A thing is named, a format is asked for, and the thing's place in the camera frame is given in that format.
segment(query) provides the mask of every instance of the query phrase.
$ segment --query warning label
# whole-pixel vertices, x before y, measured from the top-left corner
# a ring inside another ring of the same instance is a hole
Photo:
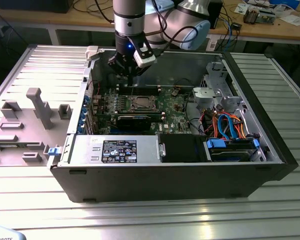
[[[136,140],[103,141],[102,162],[105,164],[136,163]]]

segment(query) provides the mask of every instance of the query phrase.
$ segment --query motherboard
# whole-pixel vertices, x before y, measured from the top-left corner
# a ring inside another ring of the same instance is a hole
[[[176,87],[110,88],[93,96],[94,133],[191,134],[186,93]]]

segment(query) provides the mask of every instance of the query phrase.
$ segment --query green circuit board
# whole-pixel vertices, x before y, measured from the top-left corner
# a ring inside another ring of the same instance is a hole
[[[165,113],[165,119],[158,122],[152,122],[149,131],[144,131],[143,135],[156,135],[160,133],[174,133],[174,134],[191,134],[190,128],[187,126],[187,120],[185,113],[183,112],[185,99],[184,94],[178,94],[172,97],[172,88],[162,88],[161,93],[158,96],[138,96],[138,95],[118,95],[113,89],[109,89],[102,96],[101,106],[96,110],[95,116],[97,118],[98,131],[96,134],[108,135],[112,134],[112,130],[116,128],[116,120],[119,116],[125,113],[134,112],[138,114],[138,107],[145,109],[150,105],[146,105],[147,101],[154,103],[155,107],[151,105],[153,110],[147,113],[147,116],[156,115],[161,117],[162,112]],[[134,101],[139,98],[138,103],[134,104]]]

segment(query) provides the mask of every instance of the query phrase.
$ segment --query slotted aluminum surface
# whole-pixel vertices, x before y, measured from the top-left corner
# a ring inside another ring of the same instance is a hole
[[[272,63],[264,62],[271,70]],[[294,92],[284,82],[280,88],[252,86],[261,94],[269,89]],[[272,110],[277,105],[271,103],[267,110],[280,122],[279,114],[286,115]],[[300,116],[298,110],[287,118]],[[300,164],[300,130],[282,136],[291,141],[287,144],[299,154]],[[19,230],[28,240],[300,240],[300,167],[249,198],[98,204],[69,201],[45,167],[0,167],[0,225]]]
[[[231,55],[300,165],[300,89],[265,55]]]

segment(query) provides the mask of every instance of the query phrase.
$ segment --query circuit board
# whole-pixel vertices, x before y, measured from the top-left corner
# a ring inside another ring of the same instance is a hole
[[[172,92],[173,88],[162,88],[156,96],[118,95],[114,89],[109,89],[98,102],[98,107],[94,107],[98,125],[96,134],[122,134],[117,131],[117,120],[125,113],[132,112],[133,116],[150,116],[156,119],[151,121],[149,130],[139,133],[141,135],[191,134],[184,113],[184,95],[172,97]]]

